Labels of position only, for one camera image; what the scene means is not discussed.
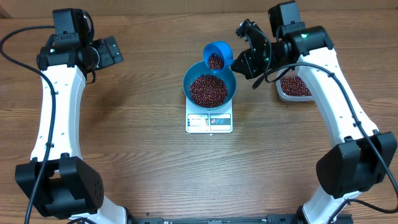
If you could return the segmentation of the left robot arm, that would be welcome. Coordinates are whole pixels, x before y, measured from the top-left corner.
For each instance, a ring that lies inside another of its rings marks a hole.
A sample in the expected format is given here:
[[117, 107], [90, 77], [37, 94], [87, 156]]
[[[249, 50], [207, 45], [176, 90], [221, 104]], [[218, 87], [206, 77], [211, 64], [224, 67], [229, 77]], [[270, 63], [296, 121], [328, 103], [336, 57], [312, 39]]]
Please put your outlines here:
[[37, 56], [43, 97], [37, 140], [30, 161], [16, 167], [15, 179], [29, 209], [70, 223], [133, 223], [130, 211], [104, 194], [100, 174], [84, 162], [79, 122], [87, 75], [120, 63], [114, 37], [95, 39], [90, 15], [57, 9], [54, 33]]

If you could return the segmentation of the blue bowl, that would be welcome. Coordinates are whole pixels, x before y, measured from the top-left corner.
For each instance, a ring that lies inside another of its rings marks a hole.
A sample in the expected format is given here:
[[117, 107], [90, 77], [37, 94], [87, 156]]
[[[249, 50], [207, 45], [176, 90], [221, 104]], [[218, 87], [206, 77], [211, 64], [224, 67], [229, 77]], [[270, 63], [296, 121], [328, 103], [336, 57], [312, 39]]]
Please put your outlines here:
[[193, 83], [193, 81], [198, 78], [202, 74], [211, 74], [211, 75], [216, 75], [218, 78], [222, 79], [226, 86], [228, 87], [228, 97], [226, 101], [219, 107], [224, 106], [232, 100], [236, 93], [236, 78], [234, 76], [234, 73], [227, 68], [226, 70], [223, 70], [220, 73], [213, 73], [205, 64], [204, 61], [197, 62], [196, 64], [192, 65], [186, 72], [184, 78], [183, 78], [183, 92], [185, 96], [193, 103], [193, 101], [190, 98], [190, 93], [189, 93], [189, 87]]

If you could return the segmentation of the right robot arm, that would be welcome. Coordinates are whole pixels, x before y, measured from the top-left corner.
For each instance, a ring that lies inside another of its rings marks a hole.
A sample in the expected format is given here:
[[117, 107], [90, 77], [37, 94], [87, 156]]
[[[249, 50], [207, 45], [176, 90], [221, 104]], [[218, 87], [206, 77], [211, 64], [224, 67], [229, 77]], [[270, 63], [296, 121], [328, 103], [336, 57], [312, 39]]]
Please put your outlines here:
[[236, 34], [249, 43], [231, 65], [254, 80], [254, 87], [294, 70], [318, 107], [329, 132], [331, 150], [316, 164], [319, 187], [293, 215], [268, 215], [268, 223], [351, 223], [345, 206], [373, 185], [392, 178], [389, 164], [397, 140], [382, 133], [361, 108], [341, 71], [330, 36], [322, 26], [307, 27], [295, 1], [268, 11], [272, 38], [245, 20]]

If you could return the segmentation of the blue plastic scoop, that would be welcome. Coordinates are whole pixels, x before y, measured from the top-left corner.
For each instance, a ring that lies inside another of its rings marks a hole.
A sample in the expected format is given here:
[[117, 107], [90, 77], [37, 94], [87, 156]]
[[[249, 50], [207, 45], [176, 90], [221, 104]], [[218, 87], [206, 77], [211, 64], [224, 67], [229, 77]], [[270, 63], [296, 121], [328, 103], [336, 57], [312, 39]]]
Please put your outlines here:
[[207, 67], [208, 67], [208, 64], [207, 64], [208, 57], [212, 53], [216, 53], [224, 60], [224, 68], [221, 70], [211, 70], [210, 69], [213, 73], [220, 73], [223, 70], [226, 70], [234, 62], [233, 51], [232, 51], [231, 47], [224, 41], [211, 42], [210, 44], [207, 44], [205, 46], [205, 48], [203, 50], [203, 59], [204, 59], [204, 62]]

